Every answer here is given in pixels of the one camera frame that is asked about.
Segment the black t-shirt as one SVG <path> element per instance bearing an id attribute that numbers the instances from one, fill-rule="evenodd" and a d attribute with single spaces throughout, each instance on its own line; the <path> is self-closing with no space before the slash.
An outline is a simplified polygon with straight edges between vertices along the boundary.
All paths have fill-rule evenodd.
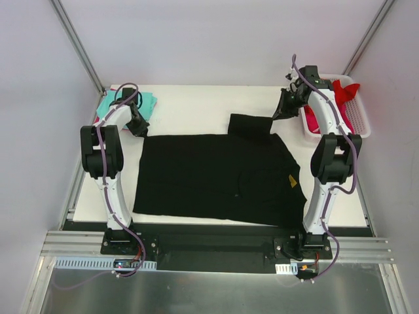
<path id="1" fill-rule="evenodd" d="M 300 166 L 271 127 L 232 114 L 225 134 L 146 138 L 134 212 L 301 228 Z"/>

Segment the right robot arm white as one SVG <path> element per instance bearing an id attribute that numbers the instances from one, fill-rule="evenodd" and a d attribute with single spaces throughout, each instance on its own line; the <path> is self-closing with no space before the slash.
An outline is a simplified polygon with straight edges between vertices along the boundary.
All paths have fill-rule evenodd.
<path id="1" fill-rule="evenodd" d="M 318 74 L 318 67 L 291 66 L 286 75 L 289 85 L 281 89 L 273 120 L 285 120 L 298 115 L 309 106 L 316 117 L 321 138 L 310 161 L 314 190 L 306 216 L 303 237 L 295 241 L 295 252 L 310 258 L 325 241 L 329 217 L 337 192 L 351 194 L 356 188 L 357 159 L 362 145 L 360 135 L 345 124 L 330 80 Z"/>

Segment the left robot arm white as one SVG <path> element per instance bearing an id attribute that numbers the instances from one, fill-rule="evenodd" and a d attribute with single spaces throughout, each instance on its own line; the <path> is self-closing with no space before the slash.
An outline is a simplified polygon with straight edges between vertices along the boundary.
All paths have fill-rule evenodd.
<path id="1" fill-rule="evenodd" d="M 142 105 L 138 86 L 122 84 L 104 116 L 80 130 L 82 167 L 100 190 L 110 230 L 127 230 L 132 224 L 121 183 L 124 155 L 120 132 L 127 128 L 134 137 L 147 136 L 149 123 L 139 112 Z"/>

